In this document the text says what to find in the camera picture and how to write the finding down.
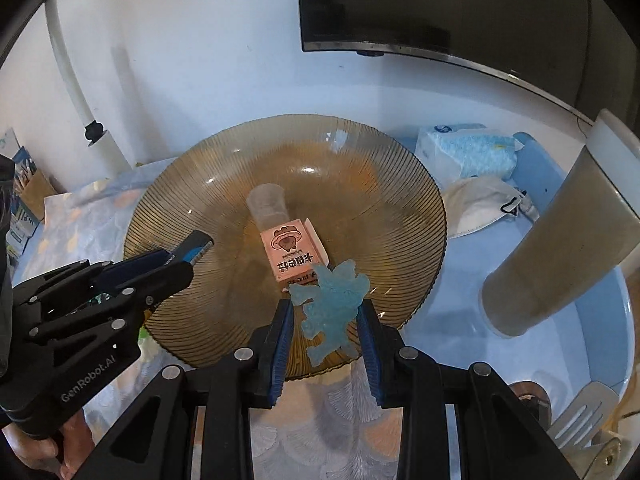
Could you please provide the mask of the person left hand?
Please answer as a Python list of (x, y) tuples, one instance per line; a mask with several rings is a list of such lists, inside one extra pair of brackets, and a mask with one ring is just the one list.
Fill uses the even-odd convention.
[(63, 461), (60, 463), (58, 445), (52, 439), (35, 440), (15, 424), (2, 429), (3, 437), (15, 456), (28, 468), (53, 472), (59, 479), (73, 478), (94, 449), (92, 432), (87, 425), (85, 412), (80, 410), (61, 428), (63, 437)]

